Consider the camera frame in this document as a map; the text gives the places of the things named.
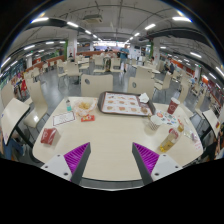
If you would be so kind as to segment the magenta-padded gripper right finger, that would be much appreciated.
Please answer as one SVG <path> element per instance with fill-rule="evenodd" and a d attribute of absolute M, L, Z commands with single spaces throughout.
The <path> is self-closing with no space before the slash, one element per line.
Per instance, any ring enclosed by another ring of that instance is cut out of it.
<path fill-rule="evenodd" d="M 168 154 L 158 154 L 138 143 L 132 144 L 132 154 L 144 185 L 148 185 L 182 169 L 182 166 Z"/>

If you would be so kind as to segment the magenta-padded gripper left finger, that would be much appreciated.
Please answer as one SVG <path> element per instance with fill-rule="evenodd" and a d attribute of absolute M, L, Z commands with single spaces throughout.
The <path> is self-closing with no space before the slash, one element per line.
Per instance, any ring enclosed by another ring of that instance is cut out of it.
<path fill-rule="evenodd" d="M 42 169 L 79 185 L 90 153 L 90 143 L 87 142 L 64 155 L 55 155 L 42 166 Z"/>

